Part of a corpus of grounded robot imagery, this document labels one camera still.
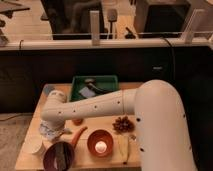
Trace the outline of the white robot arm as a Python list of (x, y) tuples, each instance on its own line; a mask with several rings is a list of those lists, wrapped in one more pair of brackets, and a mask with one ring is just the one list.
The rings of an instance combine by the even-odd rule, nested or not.
[(75, 102), (53, 90), (41, 118), (48, 128), (57, 130), (67, 120), (121, 114), (135, 116), (142, 171), (198, 171), (181, 97), (166, 81), (150, 80), (135, 89)]

